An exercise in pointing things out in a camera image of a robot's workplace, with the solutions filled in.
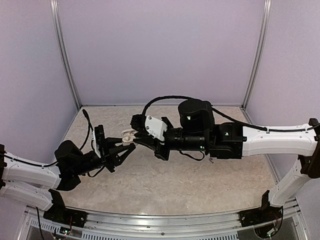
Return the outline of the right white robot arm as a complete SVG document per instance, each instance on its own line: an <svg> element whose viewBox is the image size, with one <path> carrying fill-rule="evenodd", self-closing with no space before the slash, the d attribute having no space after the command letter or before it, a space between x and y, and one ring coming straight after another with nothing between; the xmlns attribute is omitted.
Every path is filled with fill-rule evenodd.
<svg viewBox="0 0 320 240"><path fill-rule="evenodd" d="M178 105L180 127L173 127L166 117L157 119L145 112L131 118L136 130L135 142L154 151L157 158L168 160L171 151L185 155L201 151L213 159L241 159L255 155L297 155L291 170L268 190L256 210L256 218L266 222L305 183L320 176L320 124L308 123L287 127L264 127L227 117L216 124L217 110L208 101L181 96Z"/></svg>

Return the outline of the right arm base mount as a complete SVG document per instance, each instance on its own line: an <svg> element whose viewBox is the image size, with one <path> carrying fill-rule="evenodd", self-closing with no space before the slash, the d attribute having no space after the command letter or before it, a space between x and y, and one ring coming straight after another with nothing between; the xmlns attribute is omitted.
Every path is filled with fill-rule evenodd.
<svg viewBox="0 0 320 240"><path fill-rule="evenodd" d="M271 206L271 203L269 201L269 194L270 191L267 190L262 195L260 207L242 210L238 213L242 227L254 226L273 221L283 215L281 213L281 210L283 210L283 206Z"/></svg>

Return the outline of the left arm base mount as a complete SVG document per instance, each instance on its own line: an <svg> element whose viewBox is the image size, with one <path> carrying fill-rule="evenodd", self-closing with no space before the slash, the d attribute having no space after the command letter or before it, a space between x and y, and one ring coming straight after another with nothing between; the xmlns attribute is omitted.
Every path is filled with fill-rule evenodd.
<svg viewBox="0 0 320 240"><path fill-rule="evenodd" d="M82 210L67 208L58 191L53 189L49 189L48 191L52 197L52 206L48 210L44 211L43 218L71 227L83 228L88 214Z"/></svg>

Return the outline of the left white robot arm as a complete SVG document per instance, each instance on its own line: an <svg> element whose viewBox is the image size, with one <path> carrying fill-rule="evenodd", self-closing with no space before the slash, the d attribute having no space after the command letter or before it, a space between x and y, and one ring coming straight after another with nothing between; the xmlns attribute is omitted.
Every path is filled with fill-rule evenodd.
<svg viewBox="0 0 320 240"><path fill-rule="evenodd" d="M121 139L108 137L95 149L83 153L71 140L55 151L56 162L48 165L19 158L0 146L0 195L48 211L63 223L70 218L61 191L71 191L81 183L81 176L93 170L111 173L136 146L123 145Z"/></svg>

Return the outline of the white earbud charging case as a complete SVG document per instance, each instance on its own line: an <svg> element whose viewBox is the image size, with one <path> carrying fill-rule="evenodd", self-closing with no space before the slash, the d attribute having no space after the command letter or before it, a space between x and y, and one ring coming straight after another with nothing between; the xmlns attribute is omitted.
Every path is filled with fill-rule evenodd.
<svg viewBox="0 0 320 240"><path fill-rule="evenodd" d="M134 143L134 139L136 138L135 137L135 134L137 133L136 130L134 129L126 129L126 130L123 130L120 134L121 138L122 138L122 145L123 146L128 146L130 144L133 144Z"/></svg>

